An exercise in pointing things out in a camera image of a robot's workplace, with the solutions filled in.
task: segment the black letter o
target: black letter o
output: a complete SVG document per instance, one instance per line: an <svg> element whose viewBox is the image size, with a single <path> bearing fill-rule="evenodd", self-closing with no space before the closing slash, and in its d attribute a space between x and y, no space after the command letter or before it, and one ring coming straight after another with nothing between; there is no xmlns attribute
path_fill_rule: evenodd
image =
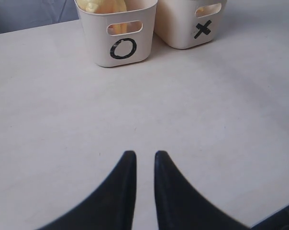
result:
<svg viewBox="0 0 289 230"><path fill-rule="evenodd" d="M119 55L115 55L115 50L117 48L117 46L121 43L121 42L125 42L125 41L130 41L133 45L132 47L132 50L129 54L125 55L125 56L119 56ZM136 49L137 49L137 44L135 42L134 39L131 39L131 38L122 38L120 40L118 40L112 47L111 47L111 57L114 58L114 59L126 59L126 58L129 58L131 57L135 52L136 52Z"/></svg>

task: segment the white table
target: white table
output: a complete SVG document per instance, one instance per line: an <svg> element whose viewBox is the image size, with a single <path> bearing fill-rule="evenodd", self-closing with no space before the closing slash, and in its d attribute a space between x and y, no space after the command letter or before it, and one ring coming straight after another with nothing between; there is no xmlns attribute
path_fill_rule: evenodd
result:
<svg viewBox="0 0 289 230"><path fill-rule="evenodd" d="M228 2L215 41L91 63L79 21L0 35L0 230L31 230L137 153L134 230L157 229L167 150L220 209L253 226L289 204L289 0Z"/></svg>

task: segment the plastic bin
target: plastic bin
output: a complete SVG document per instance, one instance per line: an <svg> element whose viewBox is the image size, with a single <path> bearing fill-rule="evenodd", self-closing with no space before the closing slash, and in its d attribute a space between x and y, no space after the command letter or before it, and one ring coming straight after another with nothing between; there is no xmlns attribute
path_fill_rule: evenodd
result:
<svg viewBox="0 0 289 230"><path fill-rule="evenodd" d="M211 41L227 0L159 0L155 33L169 46L187 49Z"/></svg>
<svg viewBox="0 0 289 230"><path fill-rule="evenodd" d="M76 3L89 55L99 66L139 62L151 53L157 0L125 3L127 12L108 14L85 12ZM127 23L127 33L112 34L110 27L121 23Z"/></svg>

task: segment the yellow toy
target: yellow toy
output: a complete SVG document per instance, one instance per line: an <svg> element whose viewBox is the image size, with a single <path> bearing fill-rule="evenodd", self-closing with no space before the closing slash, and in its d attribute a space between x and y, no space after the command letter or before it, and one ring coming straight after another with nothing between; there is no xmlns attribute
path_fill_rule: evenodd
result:
<svg viewBox="0 0 289 230"><path fill-rule="evenodd" d="M77 0L78 6L88 13L118 13L126 12L124 0ZM127 24L114 24L111 26L116 35L127 33Z"/></svg>

